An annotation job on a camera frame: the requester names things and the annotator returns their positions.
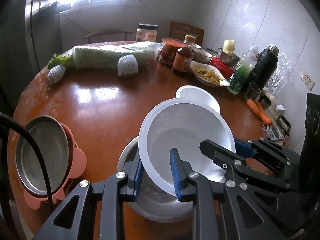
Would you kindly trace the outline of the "foam net fruit right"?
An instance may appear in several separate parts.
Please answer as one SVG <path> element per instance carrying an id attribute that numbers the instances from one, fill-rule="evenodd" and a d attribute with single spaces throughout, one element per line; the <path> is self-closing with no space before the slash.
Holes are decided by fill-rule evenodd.
<path id="1" fill-rule="evenodd" d="M 138 62 L 133 55 L 122 56 L 117 63 L 119 76 L 131 76 L 138 73 Z"/>

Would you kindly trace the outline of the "foam net fruit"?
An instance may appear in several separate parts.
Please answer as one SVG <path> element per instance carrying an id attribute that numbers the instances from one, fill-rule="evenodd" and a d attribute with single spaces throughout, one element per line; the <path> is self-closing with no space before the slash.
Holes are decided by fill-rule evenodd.
<path id="1" fill-rule="evenodd" d="M 138 62 L 133 55 L 122 56 L 117 63 L 119 76 L 131 76 L 138 73 Z"/>
<path id="2" fill-rule="evenodd" d="M 66 68 L 61 65 L 53 67 L 47 75 L 49 84 L 52 85 L 58 83 L 63 78 L 65 72 Z"/>

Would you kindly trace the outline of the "white dish with food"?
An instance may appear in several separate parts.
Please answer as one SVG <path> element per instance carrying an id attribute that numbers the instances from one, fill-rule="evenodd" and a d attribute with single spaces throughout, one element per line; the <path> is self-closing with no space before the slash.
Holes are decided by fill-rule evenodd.
<path id="1" fill-rule="evenodd" d="M 197 80 L 209 87 L 230 86 L 228 80 L 214 66 L 192 61 L 190 64 L 190 69 Z"/>

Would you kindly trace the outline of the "foam net fruit left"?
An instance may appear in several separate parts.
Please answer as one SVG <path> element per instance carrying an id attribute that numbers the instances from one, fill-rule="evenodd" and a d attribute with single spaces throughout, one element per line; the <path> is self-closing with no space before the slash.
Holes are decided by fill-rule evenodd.
<path id="1" fill-rule="evenodd" d="M 63 78 L 65 72 L 66 68 L 61 65 L 53 67 L 47 75 L 49 84 L 52 85 L 58 83 Z"/>

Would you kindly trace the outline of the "steel bowl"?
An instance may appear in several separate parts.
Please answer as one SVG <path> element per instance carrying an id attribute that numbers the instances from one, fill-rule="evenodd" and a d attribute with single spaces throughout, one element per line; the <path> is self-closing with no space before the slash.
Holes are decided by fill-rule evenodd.
<path id="1" fill-rule="evenodd" d="M 139 196 L 128 205 L 142 217 L 159 223 L 176 223 L 191 218 L 193 204 L 181 203 L 175 196 L 161 190 L 143 173 Z"/>

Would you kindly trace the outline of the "small dark glass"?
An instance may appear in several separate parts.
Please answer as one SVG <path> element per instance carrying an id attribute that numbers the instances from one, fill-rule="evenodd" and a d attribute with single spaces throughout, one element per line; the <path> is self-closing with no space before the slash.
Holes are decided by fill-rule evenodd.
<path id="1" fill-rule="evenodd" d="M 245 90 L 244 93 L 244 99 L 245 101 L 248 100 L 254 100 L 257 96 L 259 96 L 261 93 L 260 88 L 257 86 L 254 82 L 249 82 L 248 87 Z"/>

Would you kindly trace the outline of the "green liquid plastic bottle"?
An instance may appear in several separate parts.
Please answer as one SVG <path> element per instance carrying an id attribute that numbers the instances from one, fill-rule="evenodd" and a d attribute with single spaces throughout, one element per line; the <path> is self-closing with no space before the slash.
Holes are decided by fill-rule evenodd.
<path id="1" fill-rule="evenodd" d="M 241 91 L 250 72 L 256 65 L 258 53 L 259 47 L 253 45 L 249 48 L 248 52 L 244 53 L 242 57 L 240 57 L 234 73 L 228 79 L 228 82 L 230 84 L 228 90 L 231 93 L 238 94 Z"/>

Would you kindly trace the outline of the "clear jar black lid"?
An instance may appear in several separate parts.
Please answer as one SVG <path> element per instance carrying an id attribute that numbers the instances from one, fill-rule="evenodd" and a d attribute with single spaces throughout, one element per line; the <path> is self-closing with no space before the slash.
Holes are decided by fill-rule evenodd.
<path id="1" fill-rule="evenodd" d="M 158 25 L 139 23 L 136 31 L 136 42 L 150 41 L 156 42 Z"/>

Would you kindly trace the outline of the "white paper bowl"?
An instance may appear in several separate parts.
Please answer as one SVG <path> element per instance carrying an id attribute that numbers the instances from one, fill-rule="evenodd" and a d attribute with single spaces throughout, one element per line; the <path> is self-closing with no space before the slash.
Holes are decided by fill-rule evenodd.
<path id="1" fill-rule="evenodd" d="M 200 151 L 200 143 L 211 140 L 235 152 L 235 141 L 222 116 L 205 103 L 175 98 L 159 103 L 145 117 L 140 127 L 138 150 L 144 170 L 164 192 L 175 195 L 170 167 L 170 150 L 193 171 L 211 181 L 225 181 L 225 171 Z"/>

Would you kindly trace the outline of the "red chili sauce jar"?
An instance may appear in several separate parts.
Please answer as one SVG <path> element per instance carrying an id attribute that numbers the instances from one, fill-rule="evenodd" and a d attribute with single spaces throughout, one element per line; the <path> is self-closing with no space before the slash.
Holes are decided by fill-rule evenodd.
<path id="1" fill-rule="evenodd" d="M 164 46 L 159 54 L 159 62 L 168 68 L 172 68 L 176 52 L 183 46 L 183 42 L 174 38 L 163 38 L 162 42 Z"/>

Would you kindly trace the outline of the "pink plastic plate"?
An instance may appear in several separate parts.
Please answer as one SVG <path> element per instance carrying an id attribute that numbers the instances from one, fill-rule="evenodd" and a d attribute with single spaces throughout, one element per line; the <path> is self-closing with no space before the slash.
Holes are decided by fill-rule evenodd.
<path id="1" fill-rule="evenodd" d="M 71 166 L 68 170 L 67 177 L 64 180 L 63 184 L 53 194 L 53 204 L 56 204 L 59 200 L 64 200 L 66 198 L 67 194 L 71 192 L 71 183 L 73 182 L 73 180 L 79 178 L 84 173 L 87 165 L 86 155 L 84 154 L 83 150 L 78 148 L 78 145 L 74 140 L 73 133 L 71 132 L 69 127 L 62 122 L 60 122 L 60 125 L 63 127 L 67 136 L 69 153 L 71 155 Z M 41 204 L 48 202 L 47 197 L 35 197 L 28 193 L 26 190 L 24 190 L 24 198 L 27 205 L 32 210 L 38 210 Z"/>

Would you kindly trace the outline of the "steel pan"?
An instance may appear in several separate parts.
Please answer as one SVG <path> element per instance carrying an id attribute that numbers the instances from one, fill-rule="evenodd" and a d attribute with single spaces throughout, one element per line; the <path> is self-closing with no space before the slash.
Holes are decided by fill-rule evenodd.
<path id="1" fill-rule="evenodd" d="M 69 170 L 70 153 L 66 133 L 60 123 L 48 115 L 31 119 L 25 126 L 37 143 L 47 169 L 50 188 L 55 193 Z M 24 188 L 33 195 L 47 196 L 47 189 L 37 156 L 22 137 L 16 145 L 15 163 Z"/>

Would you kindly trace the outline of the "white ceramic bowl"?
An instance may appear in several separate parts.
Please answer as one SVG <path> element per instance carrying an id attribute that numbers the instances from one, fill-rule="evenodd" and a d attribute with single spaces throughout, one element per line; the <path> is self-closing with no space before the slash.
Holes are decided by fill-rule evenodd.
<path id="1" fill-rule="evenodd" d="M 199 48 L 194 48 L 193 53 L 194 53 L 193 60 L 202 64 L 209 64 L 213 57 L 212 54 Z"/>

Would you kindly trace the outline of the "brown sauce bottle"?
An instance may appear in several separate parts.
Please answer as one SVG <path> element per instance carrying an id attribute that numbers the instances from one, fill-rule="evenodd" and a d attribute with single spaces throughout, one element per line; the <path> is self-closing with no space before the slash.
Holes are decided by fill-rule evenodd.
<path id="1" fill-rule="evenodd" d="M 194 57 L 193 48 L 195 40 L 194 36 L 185 35 L 183 46 L 177 50 L 172 64 L 172 72 L 175 75 L 182 76 L 189 72 L 190 64 Z"/>

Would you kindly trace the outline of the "red instant noodle cup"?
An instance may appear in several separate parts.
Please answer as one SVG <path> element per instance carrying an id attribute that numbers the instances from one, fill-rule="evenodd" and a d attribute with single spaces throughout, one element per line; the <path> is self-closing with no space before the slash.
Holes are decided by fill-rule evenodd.
<path id="1" fill-rule="evenodd" d="M 220 114 L 220 105 L 216 98 L 214 98 L 210 93 L 206 90 L 192 85 L 185 85 L 176 90 L 176 98 L 184 98 L 196 100 L 198 102 L 202 102 L 213 110 L 215 110 L 218 114 Z"/>

